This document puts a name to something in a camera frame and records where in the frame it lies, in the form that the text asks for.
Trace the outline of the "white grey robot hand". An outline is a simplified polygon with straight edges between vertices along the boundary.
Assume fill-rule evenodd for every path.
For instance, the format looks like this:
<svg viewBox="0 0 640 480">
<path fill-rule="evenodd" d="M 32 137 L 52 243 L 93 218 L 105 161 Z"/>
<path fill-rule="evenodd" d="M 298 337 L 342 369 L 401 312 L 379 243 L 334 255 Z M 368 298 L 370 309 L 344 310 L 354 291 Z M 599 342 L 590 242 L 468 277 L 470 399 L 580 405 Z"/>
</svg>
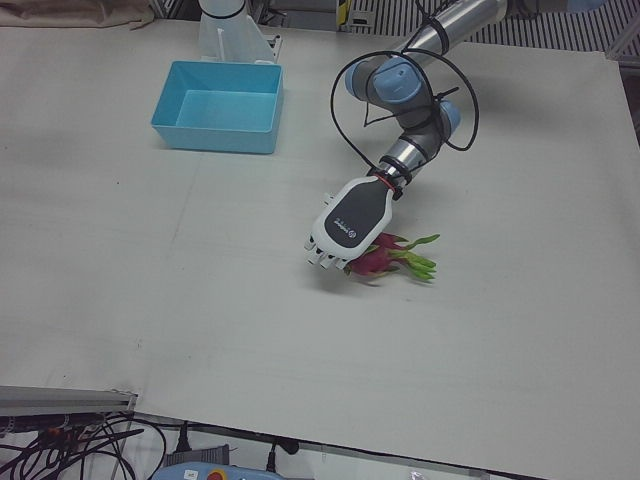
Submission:
<svg viewBox="0 0 640 480">
<path fill-rule="evenodd" d="M 361 257 L 392 217 L 394 190 L 379 176 L 349 181 L 325 205 L 305 243 L 307 261 L 343 269 Z"/>
</svg>

